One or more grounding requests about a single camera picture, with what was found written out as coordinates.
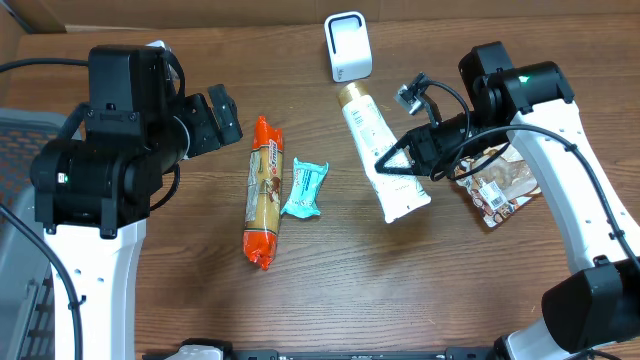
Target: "teal tissue packet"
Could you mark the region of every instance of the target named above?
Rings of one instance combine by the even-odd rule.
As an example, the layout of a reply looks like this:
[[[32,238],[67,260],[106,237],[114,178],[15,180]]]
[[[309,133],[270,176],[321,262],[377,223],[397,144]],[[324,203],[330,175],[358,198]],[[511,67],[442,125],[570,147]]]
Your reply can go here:
[[[320,215],[316,206],[316,196],[320,185],[329,171],[329,163],[320,166],[293,159],[293,186],[289,200],[284,204],[280,214],[289,213],[300,219]]]

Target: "cork cap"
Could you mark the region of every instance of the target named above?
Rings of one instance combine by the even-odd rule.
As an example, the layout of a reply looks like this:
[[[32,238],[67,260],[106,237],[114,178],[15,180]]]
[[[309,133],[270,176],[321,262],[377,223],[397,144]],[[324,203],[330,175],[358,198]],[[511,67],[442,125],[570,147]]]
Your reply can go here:
[[[340,103],[340,108],[343,108],[348,103],[352,102],[355,99],[361,98],[365,95],[369,95],[369,89],[367,89],[367,85],[362,81],[354,81],[349,85],[345,86],[338,93],[338,102]]]

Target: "blue packet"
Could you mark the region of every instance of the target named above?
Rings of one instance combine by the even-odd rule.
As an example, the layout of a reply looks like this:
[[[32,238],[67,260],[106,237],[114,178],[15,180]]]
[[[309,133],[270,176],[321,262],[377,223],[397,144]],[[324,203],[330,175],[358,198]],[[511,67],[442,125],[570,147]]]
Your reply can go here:
[[[320,166],[293,159],[293,186],[289,200],[284,204],[280,214],[289,213],[300,219],[320,215],[316,206],[316,196],[320,185],[329,171],[329,163]]]

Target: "wooden table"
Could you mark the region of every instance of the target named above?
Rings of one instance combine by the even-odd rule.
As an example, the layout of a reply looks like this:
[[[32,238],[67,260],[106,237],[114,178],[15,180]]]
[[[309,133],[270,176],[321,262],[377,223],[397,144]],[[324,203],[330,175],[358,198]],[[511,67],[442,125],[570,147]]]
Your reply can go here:
[[[367,82],[399,137],[426,122],[393,101],[419,71],[464,92],[458,61],[495,40],[516,66],[557,62],[594,151],[637,218],[638,33],[640,15],[372,23]],[[156,39],[182,63],[187,94],[226,85],[245,137],[184,162],[180,191],[149,219],[138,269],[138,353],[174,350],[188,337],[282,351],[490,345],[538,318],[542,294],[569,275],[543,198],[490,232],[455,184],[425,179],[431,205],[384,223],[335,97],[343,85],[331,81],[321,25],[34,35],[22,38],[18,57],[86,59],[97,44]],[[20,109],[67,114],[88,98],[82,68],[18,69],[11,84],[8,104]],[[434,94],[445,117],[459,112],[452,98]],[[318,199],[322,216],[282,219],[267,272],[241,249],[259,114],[284,131],[285,198],[294,157],[331,164]],[[640,342],[611,350],[640,356]]]

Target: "food wrapper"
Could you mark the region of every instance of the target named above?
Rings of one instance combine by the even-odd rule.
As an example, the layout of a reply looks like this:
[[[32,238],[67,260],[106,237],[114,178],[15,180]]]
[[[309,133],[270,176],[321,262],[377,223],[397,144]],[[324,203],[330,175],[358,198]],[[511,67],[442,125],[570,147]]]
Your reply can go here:
[[[456,167],[455,175],[462,175],[480,166],[503,146],[508,144],[490,147],[480,157],[463,159]],[[513,146],[484,170],[457,183],[467,189],[484,222],[491,228],[541,193],[531,169]]]
[[[329,171],[329,163],[320,166],[293,159],[293,185],[289,200],[284,204],[281,215],[289,213],[300,219],[306,219],[314,215],[320,215],[316,205],[316,196],[324,177]]]
[[[242,238],[245,255],[263,270],[276,255],[280,227],[282,187],[282,129],[273,129],[264,116],[258,118],[247,181],[247,209]]]

